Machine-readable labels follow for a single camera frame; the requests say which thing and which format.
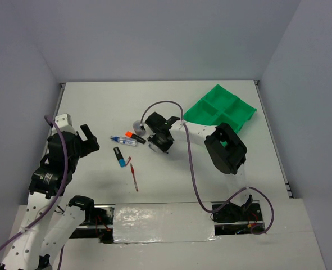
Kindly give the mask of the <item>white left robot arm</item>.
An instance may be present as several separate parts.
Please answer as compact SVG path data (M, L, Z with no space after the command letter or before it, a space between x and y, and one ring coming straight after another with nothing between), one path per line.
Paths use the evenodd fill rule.
M31 176L28 204L21 226L14 236L0 247L11 248L0 262L0 269L52 269L60 260L63 247L75 229L95 220L91 198L76 195L70 199L58 222L50 222L80 158L99 150L96 136L81 125L86 136L82 140L71 124L55 126L48 137L48 153Z

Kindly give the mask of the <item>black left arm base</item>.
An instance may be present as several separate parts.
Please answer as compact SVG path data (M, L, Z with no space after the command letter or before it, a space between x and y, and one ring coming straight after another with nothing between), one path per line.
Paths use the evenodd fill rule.
M113 205L98 206L94 200L76 195L60 212L60 220L71 224L71 239L96 239L102 244L112 244Z

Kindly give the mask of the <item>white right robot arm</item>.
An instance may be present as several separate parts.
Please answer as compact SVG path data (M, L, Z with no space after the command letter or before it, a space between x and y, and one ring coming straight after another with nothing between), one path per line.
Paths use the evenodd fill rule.
M164 118L157 112L153 112L141 122L141 128L147 126L151 135L148 142L156 150L168 153L174 141L184 139L187 143L190 175L192 186L201 208L221 221L236 222L243 220L250 212L253 203L252 195L248 195L243 201L231 202L233 198L241 194L246 188L239 187L224 203L217 208L209 209L202 202L195 180L195 171L192 157L192 144L204 146L215 168L225 175L237 175L238 170L246 161L247 147L238 137L228 123L218 125L201 125L184 120L182 117L172 116Z

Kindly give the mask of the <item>green compartment tray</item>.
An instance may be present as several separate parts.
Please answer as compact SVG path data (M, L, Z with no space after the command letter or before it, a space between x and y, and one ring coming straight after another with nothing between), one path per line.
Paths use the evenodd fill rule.
M256 111L256 108L217 84L184 113L184 120L209 126L227 123L237 133Z

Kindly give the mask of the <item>blue-capped black highlighter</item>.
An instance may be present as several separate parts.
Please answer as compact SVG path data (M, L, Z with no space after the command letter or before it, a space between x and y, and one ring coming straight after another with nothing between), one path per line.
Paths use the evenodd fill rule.
M120 149L118 147L114 147L113 151L116 155L116 159L117 159L120 167L122 167L122 168L125 167L126 166L126 161L125 161Z

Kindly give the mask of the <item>red gel pen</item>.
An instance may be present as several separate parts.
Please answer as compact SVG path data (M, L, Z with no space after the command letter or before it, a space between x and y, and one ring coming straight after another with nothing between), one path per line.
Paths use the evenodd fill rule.
M136 179L136 176L135 176L135 170L134 170L134 167L133 167L132 163L130 163L130 169L131 169L131 175L133 177L135 190L136 190L136 192L138 192L139 188L138 188L137 179Z

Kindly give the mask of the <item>clear jar of paper clips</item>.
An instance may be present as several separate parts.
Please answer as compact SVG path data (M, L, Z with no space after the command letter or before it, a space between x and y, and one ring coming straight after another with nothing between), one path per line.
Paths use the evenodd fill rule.
M144 124L140 120L137 120L133 123L133 130L134 133L138 136L144 136L146 134Z

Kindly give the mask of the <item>right aluminium table rail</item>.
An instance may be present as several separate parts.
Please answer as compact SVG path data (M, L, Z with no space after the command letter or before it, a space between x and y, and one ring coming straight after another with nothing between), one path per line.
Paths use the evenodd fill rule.
M280 170L281 170L281 174L283 176L283 180L284 180L284 183L285 183L285 186L286 186L288 196L289 196L289 198L293 199L294 195L292 193L292 188L291 188L290 183L289 183L289 181L287 179L287 176L285 174L284 166L283 166L282 160L281 160L280 155L279 155L279 151L278 151L278 147L276 145L274 134L273 134L272 129L271 129L271 125L270 125L269 117L268 117L267 112L266 112L265 104L264 104L263 99L261 97L261 92L260 92L260 88L259 88L259 82L260 81L259 80L254 80L253 82L254 82L254 85L255 85L255 88L256 88L256 91L257 91L257 94L258 94L258 98L260 100L262 111L263 111L264 116L265 116L267 127L268 127L268 130L269 130L270 136L271 136L272 144L273 144L273 147L274 147L274 150L275 150L275 153L276 153L276 157L277 157L278 164L279 164L279 167L280 167Z

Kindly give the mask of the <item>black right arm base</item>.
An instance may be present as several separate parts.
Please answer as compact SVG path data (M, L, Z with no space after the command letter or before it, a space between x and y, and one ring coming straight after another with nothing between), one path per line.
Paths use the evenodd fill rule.
M251 199L249 195L242 206L231 202L210 214L216 236L258 234L265 230L259 201Z

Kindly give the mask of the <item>silver tape sheet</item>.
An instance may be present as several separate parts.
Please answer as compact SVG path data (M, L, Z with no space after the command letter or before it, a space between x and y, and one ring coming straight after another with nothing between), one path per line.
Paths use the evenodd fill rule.
M196 202L115 206L115 243L206 242L215 239L217 237L210 214Z

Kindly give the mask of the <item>clear blue-capped spray bottle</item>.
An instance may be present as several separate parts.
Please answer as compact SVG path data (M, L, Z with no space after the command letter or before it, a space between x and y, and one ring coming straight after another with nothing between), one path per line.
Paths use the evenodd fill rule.
M138 141L135 139L127 137L119 137L119 136L111 136L110 140L122 145L133 146L133 147L136 147L138 143Z

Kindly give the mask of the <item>orange-capped black highlighter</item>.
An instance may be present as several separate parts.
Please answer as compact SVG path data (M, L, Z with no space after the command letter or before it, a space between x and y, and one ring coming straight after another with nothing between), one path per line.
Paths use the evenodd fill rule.
M128 137L128 138L131 138L133 140L136 140L137 142L141 143L141 144L145 144L146 143L146 140L142 137L140 137L139 135L136 135L135 133L131 132L131 131L127 131L125 133L125 135Z

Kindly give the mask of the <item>aluminium table edge rail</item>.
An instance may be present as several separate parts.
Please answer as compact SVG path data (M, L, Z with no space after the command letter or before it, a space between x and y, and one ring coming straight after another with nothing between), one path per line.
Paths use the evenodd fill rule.
M59 108L60 108L60 104L61 104L61 101L62 101L62 96L63 96L63 93L64 93L64 90L65 90L65 86L66 86L66 83L61 83L60 84L60 93L58 95L58 99L57 99L57 103L56 103L56 108L54 110L54 113L53 113L53 118L55 116L57 116L58 114L58 111L59 111ZM49 132L48 132L48 135L47 135L47 138L52 134L52 128L49 128ZM46 154L47 151L48 151L48 141L46 139L46 144L45 144L45 147L44 147L44 151L43 151L43 154Z

